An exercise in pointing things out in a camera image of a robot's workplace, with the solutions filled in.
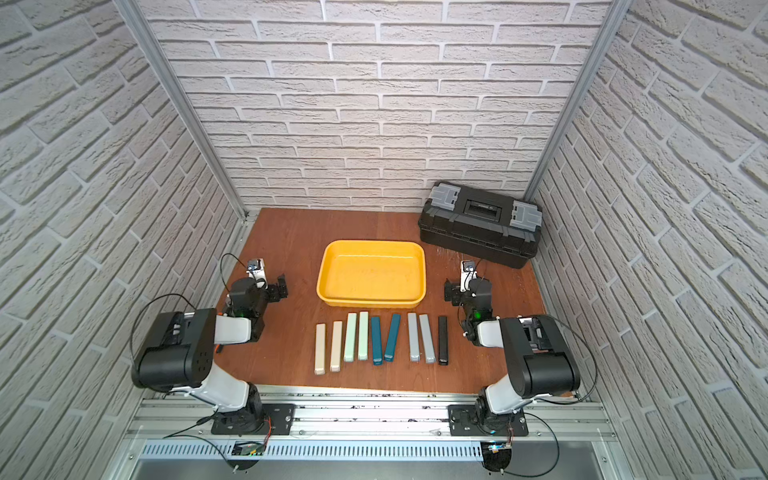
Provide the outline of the black folding pruner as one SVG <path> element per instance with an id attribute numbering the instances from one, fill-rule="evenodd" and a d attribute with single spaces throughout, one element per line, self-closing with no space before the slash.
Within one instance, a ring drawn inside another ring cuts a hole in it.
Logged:
<path id="1" fill-rule="evenodd" d="M 449 364 L 448 319 L 443 315 L 438 317 L 438 363 L 441 366 Z"/>

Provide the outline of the light green pruner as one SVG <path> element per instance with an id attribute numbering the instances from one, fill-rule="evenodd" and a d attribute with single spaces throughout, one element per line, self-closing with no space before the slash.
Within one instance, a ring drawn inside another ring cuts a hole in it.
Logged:
<path id="1" fill-rule="evenodd" d="M 369 313 L 361 311 L 358 318 L 358 360 L 368 359 Z"/>
<path id="2" fill-rule="evenodd" d="M 357 330 L 357 314 L 349 313 L 347 315 L 343 359 L 345 362 L 350 363 L 355 359 L 355 343 L 356 343 L 356 330 Z"/>

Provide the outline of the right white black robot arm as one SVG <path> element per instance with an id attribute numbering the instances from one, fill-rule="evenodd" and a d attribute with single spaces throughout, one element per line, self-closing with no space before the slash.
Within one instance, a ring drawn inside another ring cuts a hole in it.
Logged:
<path id="1" fill-rule="evenodd" d="M 581 374 L 549 315 L 501 318 L 492 309 L 492 285 L 484 278 L 444 283 L 444 299 L 463 310 L 463 335 L 473 345 L 504 351 L 506 375 L 484 387 L 470 419 L 491 434 L 514 425 L 533 399 L 576 391 Z"/>

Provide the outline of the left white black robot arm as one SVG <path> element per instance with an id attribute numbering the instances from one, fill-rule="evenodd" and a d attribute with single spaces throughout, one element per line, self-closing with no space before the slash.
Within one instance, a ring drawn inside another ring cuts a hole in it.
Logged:
<path id="1" fill-rule="evenodd" d="M 188 394 L 214 409 L 214 435 L 270 433 L 272 421 L 257 387 L 215 363 L 218 346 L 257 342 L 267 305 L 288 296 L 285 277 L 272 284 L 251 277 L 235 281 L 223 315 L 214 308 L 162 312 L 132 351 L 138 388 Z"/>

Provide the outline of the grey pruner right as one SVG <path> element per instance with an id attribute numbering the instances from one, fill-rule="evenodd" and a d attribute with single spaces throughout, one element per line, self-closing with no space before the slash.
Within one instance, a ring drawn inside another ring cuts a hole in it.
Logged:
<path id="1" fill-rule="evenodd" d="M 422 334 L 425 362 L 427 364 L 433 364 L 436 361 L 436 353 L 429 317 L 427 314 L 420 314 L 418 318 Z"/>

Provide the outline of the teal pruner right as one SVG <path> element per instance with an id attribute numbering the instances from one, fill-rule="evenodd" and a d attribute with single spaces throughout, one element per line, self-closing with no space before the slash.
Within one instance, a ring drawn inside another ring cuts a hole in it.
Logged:
<path id="1" fill-rule="evenodd" d="M 394 313 L 391 318 L 391 323 L 390 323 L 388 336 L 387 336 L 386 348 L 384 352 L 384 360 L 386 362 L 392 362 L 394 360 L 396 348 L 397 348 L 400 323 L 401 323 L 401 315 L 399 313 Z"/>

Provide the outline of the teal pruner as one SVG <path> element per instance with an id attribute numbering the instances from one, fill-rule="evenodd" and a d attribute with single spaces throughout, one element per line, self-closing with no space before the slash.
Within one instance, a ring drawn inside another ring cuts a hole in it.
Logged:
<path id="1" fill-rule="evenodd" d="M 388 336 L 387 336 L 386 348 L 384 352 L 384 360 L 386 362 L 392 362 L 394 360 L 396 348 L 397 348 L 400 323 L 401 323 L 401 315 L 399 313 L 394 313 L 391 318 L 391 323 L 390 323 Z"/>
<path id="2" fill-rule="evenodd" d="M 381 320 L 378 316 L 371 319 L 372 361 L 374 365 L 383 364 Z"/>

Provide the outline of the yellow plastic tray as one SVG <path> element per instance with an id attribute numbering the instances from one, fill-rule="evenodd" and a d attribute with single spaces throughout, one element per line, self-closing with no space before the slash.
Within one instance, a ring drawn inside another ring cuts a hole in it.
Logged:
<path id="1" fill-rule="evenodd" d="M 327 305 L 351 308 L 412 308 L 426 291 L 424 250 L 407 241 L 333 241 L 325 248 L 316 285 Z"/>

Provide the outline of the teal pruner left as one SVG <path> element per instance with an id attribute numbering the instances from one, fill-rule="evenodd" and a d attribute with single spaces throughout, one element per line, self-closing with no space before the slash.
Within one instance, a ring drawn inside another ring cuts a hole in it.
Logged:
<path id="1" fill-rule="evenodd" d="M 371 319 L 372 361 L 374 365 L 383 364 L 381 320 L 378 316 Z"/>

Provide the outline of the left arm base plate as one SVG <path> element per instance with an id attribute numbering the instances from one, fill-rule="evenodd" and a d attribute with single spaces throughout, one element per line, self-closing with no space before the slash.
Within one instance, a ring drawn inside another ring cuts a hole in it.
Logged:
<path id="1" fill-rule="evenodd" d="M 216 413 L 212 435 L 288 435 L 293 424 L 295 404 L 263 404 L 253 413 L 248 408 L 236 412 Z"/>

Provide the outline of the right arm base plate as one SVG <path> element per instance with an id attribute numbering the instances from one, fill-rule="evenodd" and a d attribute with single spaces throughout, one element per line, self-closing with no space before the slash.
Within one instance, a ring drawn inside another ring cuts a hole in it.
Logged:
<path id="1" fill-rule="evenodd" d="M 524 411 L 494 414 L 486 407 L 452 404 L 447 407 L 450 434 L 453 437 L 508 437 L 513 439 L 529 435 Z"/>

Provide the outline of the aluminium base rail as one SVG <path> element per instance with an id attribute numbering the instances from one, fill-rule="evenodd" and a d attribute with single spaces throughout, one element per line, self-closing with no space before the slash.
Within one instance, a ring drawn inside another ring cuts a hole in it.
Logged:
<path id="1" fill-rule="evenodd" d="M 123 463 L 140 460 L 479 461 L 520 456 L 538 444 L 564 452 L 570 442 L 610 462 L 618 435 L 599 403 L 534 401 L 499 427 L 482 427 L 466 394 L 263 386 L 271 421 L 255 433 L 213 432 L 208 407 L 192 398 L 145 399 L 119 445 Z"/>

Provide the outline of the left aluminium corner post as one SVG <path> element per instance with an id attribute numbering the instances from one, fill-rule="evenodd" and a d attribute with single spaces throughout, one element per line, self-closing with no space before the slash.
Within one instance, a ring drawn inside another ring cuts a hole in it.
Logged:
<path id="1" fill-rule="evenodd" d="M 160 84 L 166 91 L 171 104 L 177 111 L 179 118 L 184 123 L 192 140 L 198 147 L 203 160 L 218 182 L 224 196 L 229 201 L 237 217 L 246 221 L 248 211 L 240 196 L 237 194 L 231 179 L 216 154 L 214 146 L 206 133 L 191 101 L 174 72 L 170 61 L 167 59 L 162 47 L 151 30 L 149 22 L 141 12 L 137 1 L 116 0 L 116 8 L 124 19 L 139 47 L 142 49 L 146 60 L 155 72 Z"/>

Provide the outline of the aluminium corner post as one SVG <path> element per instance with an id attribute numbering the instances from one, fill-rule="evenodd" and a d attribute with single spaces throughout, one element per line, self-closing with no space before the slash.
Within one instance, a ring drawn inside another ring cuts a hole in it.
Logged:
<path id="1" fill-rule="evenodd" d="M 171 104 L 177 111 L 179 118 L 184 123 L 192 140 L 198 147 L 203 160 L 218 182 L 224 196 L 229 201 L 237 217 L 246 221 L 248 211 L 240 196 L 237 194 L 231 179 L 216 154 L 214 146 L 206 133 L 191 101 L 174 72 L 170 61 L 167 59 L 162 47 L 151 30 L 149 22 L 141 12 L 137 1 L 116 0 L 116 8 L 124 19 L 139 47 L 142 49 L 146 60 L 155 72 L 160 84 L 166 91 Z"/>
<path id="2" fill-rule="evenodd" d="M 575 119 L 597 71 L 599 70 L 599 67 L 601 66 L 631 5 L 631 0 L 613 1 L 610 8 L 607 10 L 606 17 L 597 32 L 595 41 L 585 58 L 568 97 L 566 98 L 564 107 L 553 127 L 546 146 L 527 185 L 524 193 L 524 200 L 526 202 L 533 202 L 534 197 L 543 182 L 543 177 L 554 159 L 557 147 L 565 138 L 568 128 Z"/>

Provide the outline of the right aluminium corner post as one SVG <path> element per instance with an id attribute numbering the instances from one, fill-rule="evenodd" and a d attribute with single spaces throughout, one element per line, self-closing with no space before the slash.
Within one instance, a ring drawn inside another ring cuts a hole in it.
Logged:
<path id="1" fill-rule="evenodd" d="M 631 0 L 613 1 L 610 8 L 607 10 L 606 17 L 597 32 L 595 41 L 585 58 L 568 97 L 566 98 L 564 107 L 553 127 L 546 146 L 527 185 L 524 193 L 524 200 L 526 202 L 533 202 L 534 197 L 543 182 L 543 177 L 554 159 L 557 147 L 565 138 L 568 128 L 575 119 L 597 71 L 599 70 L 599 67 L 601 66 L 631 5 Z"/>

